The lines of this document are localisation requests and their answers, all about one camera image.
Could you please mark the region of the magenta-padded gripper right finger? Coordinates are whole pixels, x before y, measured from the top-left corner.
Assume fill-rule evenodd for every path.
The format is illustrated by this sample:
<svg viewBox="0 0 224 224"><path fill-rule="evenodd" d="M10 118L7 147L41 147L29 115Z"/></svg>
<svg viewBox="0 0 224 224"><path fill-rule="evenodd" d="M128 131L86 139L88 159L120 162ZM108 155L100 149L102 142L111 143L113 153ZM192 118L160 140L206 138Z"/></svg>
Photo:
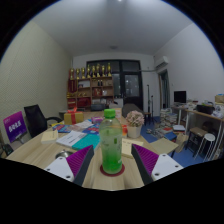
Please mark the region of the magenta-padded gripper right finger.
<svg viewBox="0 0 224 224"><path fill-rule="evenodd" d="M131 146L131 154L135 159L142 181L145 185L182 169L182 166L169 155L157 155L137 144Z"/></svg>

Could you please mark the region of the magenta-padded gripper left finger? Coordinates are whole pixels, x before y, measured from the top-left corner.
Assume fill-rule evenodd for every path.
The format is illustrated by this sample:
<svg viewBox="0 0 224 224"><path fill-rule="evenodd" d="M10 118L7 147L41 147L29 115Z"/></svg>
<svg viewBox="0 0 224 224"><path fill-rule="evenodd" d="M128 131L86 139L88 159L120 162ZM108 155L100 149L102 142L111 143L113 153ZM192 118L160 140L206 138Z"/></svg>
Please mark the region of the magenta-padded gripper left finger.
<svg viewBox="0 0 224 224"><path fill-rule="evenodd" d="M45 171L81 186L94 156L93 146L87 146L74 154L55 159Z"/></svg>

